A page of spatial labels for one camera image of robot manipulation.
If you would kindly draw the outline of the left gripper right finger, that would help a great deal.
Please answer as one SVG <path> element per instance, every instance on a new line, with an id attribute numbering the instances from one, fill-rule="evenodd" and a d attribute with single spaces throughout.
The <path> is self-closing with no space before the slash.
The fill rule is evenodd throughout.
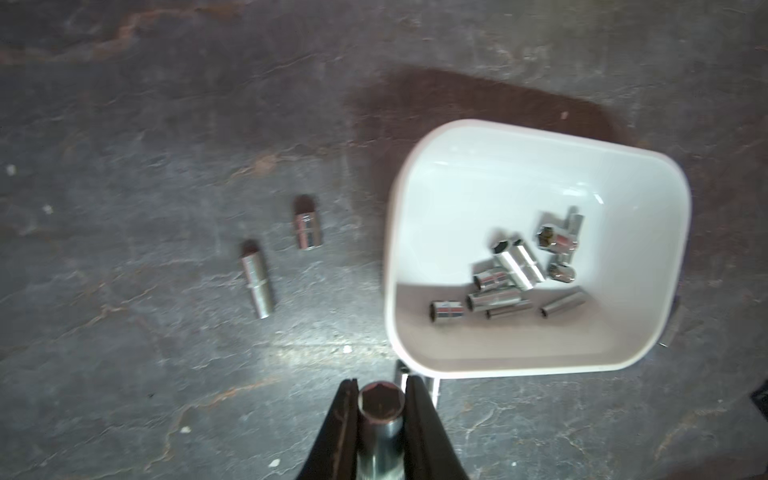
<path id="1" fill-rule="evenodd" d="M 408 480 L 468 480 L 425 382 L 409 376 L 403 411 L 404 475 Z"/>

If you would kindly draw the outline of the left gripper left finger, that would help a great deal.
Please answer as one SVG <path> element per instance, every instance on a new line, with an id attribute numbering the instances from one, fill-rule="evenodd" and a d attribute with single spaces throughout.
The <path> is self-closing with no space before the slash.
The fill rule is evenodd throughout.
<path id="1" fill-rule="evenodd" d="M 355 480 L 358 448 L 356 379 L 343 380 L 297 480 Z"/>

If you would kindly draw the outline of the large long chrome socket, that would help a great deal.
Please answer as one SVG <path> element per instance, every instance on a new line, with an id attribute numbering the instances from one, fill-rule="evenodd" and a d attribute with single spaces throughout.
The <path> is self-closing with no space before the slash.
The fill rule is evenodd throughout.
<path id="1" fill-rule="evenodd" d="M 404 392 L 391 382 L 372 382 L 357 402 L 357 478 L 403 479 Z"/>

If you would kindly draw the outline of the medium long chrome socket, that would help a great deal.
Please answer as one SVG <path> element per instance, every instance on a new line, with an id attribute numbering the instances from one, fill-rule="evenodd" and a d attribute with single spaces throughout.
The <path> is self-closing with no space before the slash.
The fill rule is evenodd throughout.
<path id="1" fill-rule="evenodd" d="M 264 258 L 259 251 L 250 251 L 241 257 L 241 263 L 256 316 L 266 319 L 274 312 L 275 300 Z"/>

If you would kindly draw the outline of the white plastic storage box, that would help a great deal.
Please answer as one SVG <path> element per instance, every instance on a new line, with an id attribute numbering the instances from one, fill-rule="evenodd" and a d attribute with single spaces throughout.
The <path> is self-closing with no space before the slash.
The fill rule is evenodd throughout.
<path id="1" fill-rule="evenodd" d="M 544 223 L 584 221 L 570 284 L 546 281 L 508 319 L 469 313 L 432 323 L 436 300 L 464 301 L 473 273 L 508 235 L 533 243 Z M 444 124 L 407 156 L 389 198 L 384 322 L 414 370 L 488 378 L 619 370 L 666 327 L 691 220 L 680 166 L 634 147 L 480 120 Z M 552 318 L 541 306 L 589 300 Z"/>

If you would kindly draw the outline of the short chrome socket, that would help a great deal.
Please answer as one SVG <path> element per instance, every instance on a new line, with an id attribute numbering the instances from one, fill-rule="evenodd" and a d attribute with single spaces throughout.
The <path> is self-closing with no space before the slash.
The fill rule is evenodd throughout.
<path id="1" fill-rule="evenodd" d="M 315 211 L 297 213 L 294 224 L 300 250 L 312 250 L 323 245 L 322 230 Z"/>

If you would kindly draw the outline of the long thin chrome socket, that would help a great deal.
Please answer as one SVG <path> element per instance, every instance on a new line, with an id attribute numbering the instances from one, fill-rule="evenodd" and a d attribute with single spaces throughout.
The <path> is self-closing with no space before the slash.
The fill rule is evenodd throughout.
<path id="1" fill-rule="evenodd" d="M 440 378 L 424 377 L 423 378 L 427 392 L 430 396 L 430 400 L 434 407 L 438 406 L 440 396 Z"/>

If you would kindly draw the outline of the large wide chrome socket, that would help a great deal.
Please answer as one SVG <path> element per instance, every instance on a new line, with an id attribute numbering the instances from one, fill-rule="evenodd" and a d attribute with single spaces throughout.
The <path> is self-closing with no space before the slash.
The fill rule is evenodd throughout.
<path id="1" fill-rule="evenodd" d="M 436 300 L 429 305 L 429 317 L 432 323 L 445 323 L 461 319 L 465 308 L 461 301 Z"/>

